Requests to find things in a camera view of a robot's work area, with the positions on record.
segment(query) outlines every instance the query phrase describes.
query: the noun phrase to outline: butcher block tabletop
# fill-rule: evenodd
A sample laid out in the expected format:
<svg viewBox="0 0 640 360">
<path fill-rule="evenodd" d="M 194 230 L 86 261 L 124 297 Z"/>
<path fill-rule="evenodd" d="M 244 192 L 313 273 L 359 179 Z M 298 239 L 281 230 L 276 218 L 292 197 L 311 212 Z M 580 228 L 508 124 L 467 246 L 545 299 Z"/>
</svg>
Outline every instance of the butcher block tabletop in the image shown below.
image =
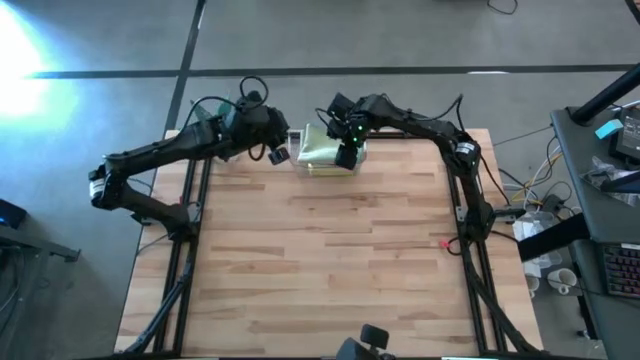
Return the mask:
<svg viewBox="0 0 640 360">
<path fill-rule="evenodd" d="M 499 180 L 489 132 L 469 133 Z M 254 162 L 246 153 L 214 160 L 183 356 L 335 356 L 364 323 L 389 331 L 387 349 L 396 356 L 477 355 L 461 258 L 439 245 L 457 234 L 437 147 L 417 139 L 367 143 L 355 177 L 304 178 L 296 165 L 272 166 L 266 156 Z M 153 196 L 178 202 L 186 168 L 180 161 L 158 169 Z M 480 169 L 487 200 L 503 206 Z M 163 234 L 146 227 L 140 247 Z M 516 244 L 492 235 L 487 247 L 500 306 L 542 348 Z M 116 350 L 158 310 L 170 253 L 163 239 L 137 256 Z M 486 309 L 483 317 L 491 345 Z M 168 347 L 174 325 L 172 316 Z"/>
</svg>

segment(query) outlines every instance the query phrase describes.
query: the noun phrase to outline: black cable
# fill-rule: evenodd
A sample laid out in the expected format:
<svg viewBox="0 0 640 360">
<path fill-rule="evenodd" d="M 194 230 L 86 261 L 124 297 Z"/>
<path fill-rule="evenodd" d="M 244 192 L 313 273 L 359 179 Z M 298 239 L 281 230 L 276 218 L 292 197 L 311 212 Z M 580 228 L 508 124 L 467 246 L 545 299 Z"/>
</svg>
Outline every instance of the black cable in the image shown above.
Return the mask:
<svg viewBox="0 0 640 360">
<path fill-rule="evenodd" d="M 493 184 L 496 186 L 496 189 L 500 191 L 500 194 L 502 194 L 502 197 L 504 197 L 504 200 L 507 202 L 507 205 L 511 205 L 511 202 L 509 201 L 507 194 L 505 194 L 504 191 L 502 191 L 502 188 L 500 187 L 500 185 L 498 185 L 498 182 L 493 177 L 493 174 L 491 174 L 491 170 L 489 170 L 489 165 L 487 165 L 487 161 L 484 159 L 484 156 L 480 155 L 480 160 L 482 160 L 482 163 L 484 164 L 484 168 L 487 170 L 487 173 L 489 174 L 491 181 L 493 181 Z"/>
<path fill-rule="evenodd" d="M 542 200 L 544 201 L 544 199 L 547 198 L 547 195 L 551 193 L 551 190 L 553 190 L 554 187 L 560 184 L 565 185 L 569 189 L 569 195 L 565 199 L 560 199 L 560 200 L 562 200 L 563 202 L 566 202 L 569 199 L 571 199 L 571 196 L 573 196 L 573 189 L 571 188 L 571 185 L 569 185 L 566 181 L 556 181 L 555 183 L 553 183 L 553 185 L 551 185 L 551 187 L 549 187 L 547 192 L 544 193 L 544 195 L 542 196 Z"/>
<path fill-rule="evenodd" d="M 500 231 L 497 231 L 497 230 L 491 230 L 491 233 L 492 233 L 492 234 L 496 234 L 496 235 L 500 235 L 500 236 L 505 237 L 505 238 L 507 238 L 507 239 L 509 239 L 509 240 L 515 241 L 516 243 L 518 242 L 518 240 L 517 240 L 516 238 L 514 238 L 514 237 L 513 237 L 513 236 L 511 236 L 511 235 L 505 234 L 505 233 L 503 233 L 503 232 L 500 232 Z M 451 250 L 451 244 L 452 244 L 454 241 L 458 241 L 458 237 L 457 237 L 457 236 L 456 236 L 456 237 L 453 237 L 453 238 L 451 238 L 449 241 L 447 241 L 447 247 L 446 247 L 447 252 L 448 252 L 449 254 L 453 255 L 453 256 L 460 256 L 460 255 L 462 255 L 462 250 L 461 250 L 461 251 L 459 251 L 459 252 L 454 252 L 453 250 Z"/>
<path fill-rule="evenodd" d="M 2 324 L 2 327 L 0 328 L 0 338 L 2 337 L 2 334 L 4 334 L 4 331 L 7 329 L 7 326 L 11 321 L 13 312 L 15 311 L 16 305 L 18 304 L 16 295 L 20 291 L 20 286 L 22 285 L 22 277 L 24 276 L 24 272 L 26 268 L 26 260 L 25 260 L 24 251 L 22 250 L 22 248 L 16 246 L 16 247 L 4 248 L 4 249 L 18 251 L 18 253 L 20 254 L 20 257 L 22 258 L 22 269 L 19 269 L 18 261 L 16 260 L 17 258 L 17 255 L 16 255 L 16 258 L 14 258 L 14 263 L 13 263 L 14 264 L 14 288 L 11 291 L 11 295 L 9 295 L 8 299 L 3 303 L 2 307 L 0 307 L 0 314 L 2 314 L 2 312 L 4 312 L 4 310 L 7 309 L 9 304 L 11 304 L 11 308 L 9 310 L 9 314 L 7 315 L 7 319 L 4 321 L 4 324 Z"/>
<path fill-rule="evenodd" d="M 527 137 L 527 136 L 530 136 L 530 135 L 533 135 L 533 134 L 537 134 L 537 133 L 542 132 L 542 131 L 545 131 L 545 130 L 549 130 L 549 129 L 551 129 L 552 127 L 553 127 L 552 125 L 545 126 L 545 127 L 543 127 L 542 129 L 534 130 L 534 131 L 532 131 L 532 132 L 528 132 L 528 133 L 526 133 L 526 134 L 524 134 L 524 135 L 516 136 L 516 137 L 510 138 L 510 139 L 507 139 L 507 140 L 502 140 L 502 141 L 500 141 L 500 142 L 497 142 L 497 143 L 493 144 L 493 147 L 496 147 L 496 146 L 498 146 L 498 145 L 502 145 L 502 144 L 506 144 L 506 143 L 511 142 L 511 141 L 514 141 L 514 140 L 522 139 L 522 138 L 524 138 L 524 137 Z"/>
<path fill-rule="evenodd" d="M 173 233 L 171 233 L 171 234 L 166 233 L 166 234 L 164 234 L 164 235 L 160 236 L 159 238 L 157 238 L 157 239 L 153 240 L 152 242 L 150 242 L 150 243 L 148 243 L 148 244 L 144 245 L 143 247 L 141 247 L 140 249 L 138 249 L 138 252 L 136 252 L 136 256 L 140 255 L 140 253 L 142 252 L 142 250 L 144 250 L 144 249 L 148 248 L 149 246 L 154 245 L 155 243 L 157 243 L 158 241 L 160 241 L 160 240 L 162 240 L 162 239 L 168 238 L 170 235 L 173 235 Z"/>
<path fill-rule="evenodd" d="M 505 174 L 509 179 L 511 179 L 516 184 L 522 186 L 523 189 L 526 189 L 527 186 L 522 181 L 516 179 L 515 176 L 509 174 L 506 170 L 498 168 L 498 171 L 500 171 L 501 173 Z M 531 191 L 531 194 L 534 196 L 535 199 L 540 199 L 540 197 L 538 196 L 538 194 L 535 193 L 535 191 L 533 191 L 533 190 L 530 190 L 530 191 Z"/>
<path fill-rule="evenodd" d="M 236 105 L 233 101 L 229 100 L 229 99 L 225 99 L 223 97 L 220 96 L 204 96 L 201 97 L 200 99 L 196 100 L 193 105 L 191 105 L 191 109 L 189 109 L 189 114 L 187 115 L 186 120 L 184 121 L 184 125 L 180 128 L 180 131 L 178 131 L 178 135 L 180 135 L 189 125 L 189 121 L 191 120 L 191 115 L 193 115 L 193 113 L 196 111 L 196 107 L 198 107 L 198 105 L 200 105 L 201 102 L 206 101 L 206 100 L 218 100 L 218 101 L 222 101 L 223 103 L 227 103 L 231 106 L 233 106 L 236 109 L 240 109 L 238 107 L 238 105 Z"/>
<path fill-rule="evenodd" d="M 460 130 L 465 131 L 464 124 L 462 124 L 462 117 L 460 116 L 460 105 L 462 104 L 462 98 L 464 95 L 460 94 L 458 104 L 456 105 L 456 116 L 458 117 L 458 123 L 460 124 Z"/>
<path fill-rule="evenodd" d="M 267 98 L 269 97 L 269 87 L 267 86 L 267 83 L 264 82 L 264 80 L 262 80 L 260 77 L 255 76 L 255 75 L 250 75 L 250 76 L 245 76 L 242 78 L 242 80 L 240 80 L 240 96 L 242 96 L 243 98 L 247 98 L 247 95 L 244 93 L 244 82 L 252 79 L 252 80 L 256 80 L 257 82 L 259 82 L 260 84 L 262 84 L 262 86 L 264 87 L 264 97 L 262 98 L 262 100 L 257 103 L 256 105 L 252 106 L 252 107 L 248 107 L 248 110 L 252 110 L 255 109 L 259 106 L 264 105 L 265 102 L 267 102 Z"/>
<path fill-rule="evenodd" d="M 267 146 L 265 144 L 262 144 L 262 147 L 260 147 L 260 153 L 258 154 L 258 156 L 253 156 L 253 153 L 251 152 L 252 148 L 249 148 L 247 150 L 247 153 L 249 154 L 249 157 L 251 158 L 251 160 L 253 161 L 260 161 L 262 159 L 262 157 L 264 156 L 264 151 L 267 149 Z"/>
<path fill-rule="evenodd" d="M 489 9 L 492 9 L 500 14 L 503 15 L 513 15 L 516 13 L 516 10 L 518 10 L 518 0 L 513 0 L 513 9 L 511 11 L 504 11 L 504 10 L 500 10 L 497 7 L 491 5 L 491 0 L 487 0 L 487 6 L 489 7 Z"/>
<path fill-rule="evenodd" d="M 188 207 L 189 205 L 193 205 L 193 204 L 199 204 L 199 203 L 198 203 L 197 201 L 190 202 L 189 204 L 187 204 L 187 207 Z M 194 216 L 194 218 L 193 218 L 193 221 L 194 221 L 194 222 L 199 221 L 198 216 L 200 216 L 200 214 L 201 214 L 201 213 L 202 213 L 202 207 L 198 208 L 198 211 L 196 212 L 196 215 L 195 215 L 195 216 Z M 156 244 L 158 241 L 160 241 L 160 240 L 162 240 L 162 239 L 165 239 L 165 238 L 170 237 L 170 236 L 171 236 L 171 235 L 173 235 L 173 234 L 174 234 L 174 233 L 166 233 L 166 234 L 164 234 L 164 235 L 160 236 L 159 238 L 157 238 L 157 239 L 153 240 L 152 242 L 150 242 L 150 243 L 148 243 L 148 244 L 145 244 L 145 245 L 144 245 L 144 246 L 142 246 L 140 249 L 138 249 L 138 251 L 136 252 L 136 256 L 140 255 L 140 253 L 142 252 L 142 250 L 144 250 L 144 249 L 148 248 L 149 246 L 152 246 L 152 245 Z"/>
<path fill-rule="evenodd" d="M 438 120 L 443 118 L 444 116 L 446 116 L 448 113 L 451 112 L 451 110 L 453 109 L 454 106 L 457 106 L 458 104 L 460 104 L 460 102 L 462 102 L 462 98 L 464 97 L 464 95 L 460 94 L 458 95 L 458 97 L 453 100 L 453 103 L 451 103 L 451 105 L 449 105 L 449 108 L 447 108 L 447 110 L 445 110 L 442 114 L 438 115 L 438 116 L 434 116 L 434 117 L 427 117 L 425 120 Z"/>
</svg>

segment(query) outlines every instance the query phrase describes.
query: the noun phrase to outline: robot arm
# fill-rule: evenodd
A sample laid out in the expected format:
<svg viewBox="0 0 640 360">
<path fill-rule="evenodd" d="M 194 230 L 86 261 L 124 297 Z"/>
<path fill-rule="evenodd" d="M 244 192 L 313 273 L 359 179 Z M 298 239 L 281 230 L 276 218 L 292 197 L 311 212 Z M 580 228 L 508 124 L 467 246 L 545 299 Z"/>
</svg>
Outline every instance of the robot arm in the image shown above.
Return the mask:
<svg viewBox="0 0 640 360">
<path fill-rule="evenodd" d="M 332 116 L 327 135 L 342 141 L 336 155 L 338 166 L 353 169 L 358 148 L 367 135 L 382 127 L 392 127 L 408 134 L 432 140 L 440 150 L 445 165 L 460 179 L 468 211 L 464 233 L 472 241 L 484 240 L 495 221 L 495 212 L 484 199 L 478 176 L 480 146 L 469 134 L 449 121 L 442 121 L 403 110 L 384 95 L 369 95 L 352 102 L 337 94 L 327 113 Z"/>
<path fill-rule="evenodd" d="M 258 145 L 270 148 L 269 159 L 274 165 L 287 160 L 286 149 L 279 147 L 287 139 L 289 125 L 279 110 L 263 102 L 257 92 L 251 92 L 225 116 L 185 126 L 174 138 L 105 156 L 89 173 L 92 205 L 105 210 L 125 208 L 138 220 L 155 219 L 165 226 L 170 239 L 189 234 L 193 228 L 186 206 L 167 205 L 142 194 L 127 184 L 127 178 L 181 159 L 218 157 L 227 161 Z"/>
<path fill-rule="evenodd" d="M 460 236 L 465 240 L 460 242 L 461 246 L 464 243 L 484 241 L 488 237 L 496 219 L 496 211 L 484 199 L 482 184 L 478 176 L 478 166 L 482 160 L 480 146 L 469 134 L 457 129 L 448 121 L 439 120 L 439 117 L 429 118 L 411 110 L 400 109 L 384 95 L 369 95 L 354 103 L 343 95 L 337 94 L 327 109 L 327 114 L 332 117 L 327 124 L 327 135 L 342 141 L 335 163 L 347 169 L 355 167 L 358 148 L 363 145 L 372 130 L 378 131 L 382 127 L 388 126 L 416 137 L 432 140 L 438 146 L 447 168 L 462 184 L 468 210 L 460 231 Z M 507 210 L 498 213 L 508 215 L 514 214 L 514 211 Z M 475 271 L 473 263 L 470 263 L 470 269 L 467 274 L 469 284 L 484 300 L 516 350 L 539 354 L 539 351 L 529 344 L 511 323 L 496 299 L 491 296 Z M 365 334 L 365 328 L 371 329 L 373 327 L 365 325 L 363 334 Z M 345 341 L 336 358 L 342 360 L 393 358 L 388 354 L 379 355 L 375 350 L 375 347 L 382 349 L 386 347 L 386 340 L 381 342 L 384 346 L 377 345 L 380 342 L 376 339 L 388 338 L 388 334 L 381 335 L 381 332 L 384 331 L 377 329 L 371 333 L 377 335 L 369 334 L 371 336 L 366 336 L 366 339 L 361 338 L 363 342 L 372 345 L 369 350 L 354 340 Z"/>
</svg>

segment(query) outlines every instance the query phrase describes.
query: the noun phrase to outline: white mug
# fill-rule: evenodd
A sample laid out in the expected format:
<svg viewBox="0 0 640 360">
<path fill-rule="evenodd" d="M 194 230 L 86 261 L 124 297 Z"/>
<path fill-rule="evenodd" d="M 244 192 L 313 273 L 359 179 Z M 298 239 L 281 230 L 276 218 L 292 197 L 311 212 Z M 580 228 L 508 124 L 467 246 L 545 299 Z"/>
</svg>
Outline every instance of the white mug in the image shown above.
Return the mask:
<svg viewBox="0 0 640 360">
<path fill-rule="evenodd" d="M 547 281 L 549 285 L 558 290 L 561 295 L 567 295 L 569 288 L 578 284 L 578 277 L 569 269 L 558 269 L 547 275 Z"/>
</svg>

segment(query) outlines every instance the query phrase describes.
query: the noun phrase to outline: gray floor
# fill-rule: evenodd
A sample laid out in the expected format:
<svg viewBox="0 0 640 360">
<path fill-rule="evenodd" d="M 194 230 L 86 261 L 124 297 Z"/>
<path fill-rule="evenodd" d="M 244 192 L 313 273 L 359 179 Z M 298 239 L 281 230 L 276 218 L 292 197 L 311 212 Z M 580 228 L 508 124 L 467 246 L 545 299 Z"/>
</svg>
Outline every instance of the gray floor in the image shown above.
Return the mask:
<svg viewBox="0 0 640 360">
<path fill-rule="evenodd" d="M 12 19 L 15 26 L 9 22 L 8 28 L 22 31 L 12 36 L 28 42 L 0 58 L 0 75 L 6 68 L 19 73 L 177 70 L 195 5 L 195 0 L 6 2 L 0 20 Z M 209 0 L 200 25 L 193 69 L 593 65 L 640 58 L 640 28 L 622 0 L 521 0 L 511 17 L 491 12 L 480 0 Z M 465 125 L 489 128 L 495 143 L 548 125 L 551 110 L 582 103 L 619 75 L 266 80 L 269 103 L 283 110 L 292 127 L 314 121 L 313 108 L 328 105 L 336 91 L 352 97 L 386 92 L 398 106 L 424 114 L 439 113 L 462 92 Z M 189 99 L 236 97 L 237 84 L 237 78 L 189 79 L 178 126 Z M 30 212 L 27 231 L 82 249 L 78 263 L 50 261 L 50 285 L 37 291 L 30 319 L 17 329 L 13 351 L 4 358 L 68 359 L 112 351 L 140 227 L 124 211 L 90 206 L 87 172 L 104 153 L 160 138 L 175 85 L 175 78 L 0 83 L 0 151 L 9 154 L 1 162 L 0 198 Z M 638 98 L 635 91 L 621 102 Z M 552 136 L 547 130 L 497 146 L 500 166 L 521 179 L 531 177 Z M 556 170 L 556 180 L 569 181 L 564 164 Z M 570 205 L 576 205 L 575 198 Z M 543 285 L 534 307 L 545 348 L 603 357 L 601 344 L 575 336 L 584 326 L 575 299 L 544 290 Z"/>
</svg>

